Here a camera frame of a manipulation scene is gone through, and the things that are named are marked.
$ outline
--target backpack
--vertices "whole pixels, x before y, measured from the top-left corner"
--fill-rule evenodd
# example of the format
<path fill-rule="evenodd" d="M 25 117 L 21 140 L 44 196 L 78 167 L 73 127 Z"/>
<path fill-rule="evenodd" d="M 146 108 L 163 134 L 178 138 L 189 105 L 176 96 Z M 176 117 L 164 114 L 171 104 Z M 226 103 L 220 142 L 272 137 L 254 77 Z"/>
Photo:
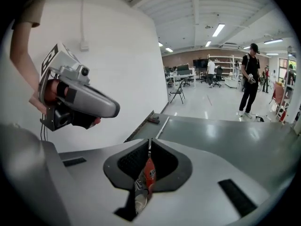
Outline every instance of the backpack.
<path fill-rule="evenodd" d="M 246 63 L 246 67 L 245 67 L 245 71 L 247 70 L 248 68 L 248 64 L 249 64 L 249 61 L 250 61 L 250 55 L 249 54 L 246 54 L 246 57 L 248 59 L 248 62 Z"/>

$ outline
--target man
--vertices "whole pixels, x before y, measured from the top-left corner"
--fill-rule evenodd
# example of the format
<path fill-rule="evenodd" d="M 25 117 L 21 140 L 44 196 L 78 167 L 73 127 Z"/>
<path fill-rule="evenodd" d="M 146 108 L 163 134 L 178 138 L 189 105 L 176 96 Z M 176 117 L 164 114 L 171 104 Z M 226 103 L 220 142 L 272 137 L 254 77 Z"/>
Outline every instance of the man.
<path fill-rule="evenodd" d="M 265 89 L 265 93 L 268 93 L 268 88 L 269 88 L 269 67 L 265 67 L 265 72 L 264 72 L 264 81 L 263 81 L 263 88 L 262 91 L 264 92 L 264 88 L 266 86 Z"/>
<path fill-rule="evenodd" d="M 258 80 L 260 77 L 259 74 L 259 60 L 255 57 L 256 54 L 259 54 L 257 44 L 252 43 L 250 45 L 250 51 L 248 54 L 243 56 L 243 61 L 241 63 L 241 72 L 243 74 L 243 81 L 245 92 L 243 98 L 241 99 L 239 106 L 239 116 L 243 116 L 243 110 L 246 105 L 246 101 L 248 100 L 248 105 L 246 106 L 245 115 L 252 118 L 250 114 L 251 106 L 256 98 L 256 93 L 258 89 Z"/>
<path fill-rule="evenodd" d="M 274 70 L 272 73 L 271 73 L 271 77 L 270 77 L 270 81 L 272 83 L 272 89 L 273 91 L 275 90 L 275 83 L 277 81 L 277 75 L 276 75 L 276 70 Z"/>
<path fill-rule="evenodd" d="M 212 83 L 213 83 L 214 69 L 215 69 L 215 63 L 213 63 L 212 60 L 209 59 L 207 71 L 206 71 L 209 88 L 212 88 L 213 86 Z"/>
<path fill-rule="evenodd" d="M 28 42 L 32 27 L 40 25 L 45 1 L 46 0 L 29 0 L 25 4 L 22 14 L 15 19 L 15 23 L 12 27 L 14 32 L 10 46 L 11 61 L 34 91 L 29 102 L 44 115 L 46 115 L 46 107 L 38 99 L 40 77 L 28 53 Z M 48 81 L 44 98 L 47 102 L 56 100 L 58 83 L 59 80 Z M 94 124 L 98 123 L 100 123 L 100 118 L 97 118 L 94 122 Z"/>
<path fill-rule="evenodd" d="M 285 73 L 285 76 L 284 76 L 284 78 L 283 78 L 283 81 L 285 81 L 285 83 L 287 83 L 288 85 L 293 86 L 294 83 L 295 83 L 295 81 L 296 81 L 295 74 L 294 74 L 293 71 L 292 71 L 292 70 L 293 70 L 293 65 L 290 64 L 290 65 L 288 66 L 288 68 L 289 68 L 289 71 L 288 71 L 288 78 L 287 78 L 287 72 L 286 72 L 286 73 Z M 292 96 L 292 93 L 293 93 L 293 89 L 292 89 L 291 87 L 287 87 L 286 90 L 287 90 L 287 97 L 288 97 L 289 99 L 291 99 L 291 96 Z"/>

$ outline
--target black vent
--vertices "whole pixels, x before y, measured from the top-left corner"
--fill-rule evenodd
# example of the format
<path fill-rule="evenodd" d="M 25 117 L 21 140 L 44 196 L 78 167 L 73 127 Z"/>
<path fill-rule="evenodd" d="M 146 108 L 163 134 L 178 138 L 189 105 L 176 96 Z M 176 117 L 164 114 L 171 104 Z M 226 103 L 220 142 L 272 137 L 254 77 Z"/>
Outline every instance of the black vent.
<path fill-rule="evenodd" d="M 248 215 L 257 208 L 256 205 L 231 179 L 220 181 L 218 184 L 230 199 L 241 217 Z"/>
<path fill-rule="evenodd" d="M 65 167 L 70 167 L 70 166 L 74 166 L 80 163 L 86 162 L 86 159 L 83 157 L 77 157 L 77 158 L 73 158 L 73 159 L 67 159 L 65 161 L 63 161 Z"/>

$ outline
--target white shirt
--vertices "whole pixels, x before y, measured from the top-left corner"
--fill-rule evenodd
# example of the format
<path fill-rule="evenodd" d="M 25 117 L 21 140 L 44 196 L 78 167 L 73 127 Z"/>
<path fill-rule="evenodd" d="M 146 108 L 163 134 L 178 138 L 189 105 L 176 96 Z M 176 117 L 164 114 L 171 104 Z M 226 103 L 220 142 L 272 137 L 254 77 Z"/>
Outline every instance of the white shirt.
<path fill-rule="evenodd" d="M 214 74 L 215 63 L 209 61 L 208 63 L 208 74 Z"/>
<path fill-rule="evenodd" d="M 271 77 L 270 77 L 271 81 L 276 82 L 277 80 L 277 76 L 274 72 L 271 73 Z"/>

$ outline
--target floor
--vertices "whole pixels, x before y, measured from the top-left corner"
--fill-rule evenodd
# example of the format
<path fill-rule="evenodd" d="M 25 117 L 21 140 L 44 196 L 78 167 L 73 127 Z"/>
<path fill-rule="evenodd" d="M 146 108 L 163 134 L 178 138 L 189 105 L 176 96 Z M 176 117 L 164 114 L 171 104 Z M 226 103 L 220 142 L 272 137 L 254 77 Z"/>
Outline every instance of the floor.
<path fill-rule="evenodd" d="M 178 115 L 185 117 L 204 118 L 211 120 L 226 120 L 226 121 L 254 121 L 246 116 L 240 117 L 238 115 L 238 108 L 243 96 L 243 93 L 238 89 L 229 88 L 220 82 L 219 87 L 209 88 L 205 82 L 196 82 L 196 88 L 193 83 L 191 86 L 183 87 L 183 92 L 186 99 L 183 99 L 182 104 L 179 95 L 177 95 L 173 102 L 165 109 L 164 114 Z M 174 95 L 169 95 L 169 102 Z M 262 91 L 257 93 L 256 99 L 252 105 L 251 113 L 264 117 L 265 122 L 276 121 L 275 119 L 275 103 L 269 102 L 272 98 L 272 91 L 264 93 Z"/>

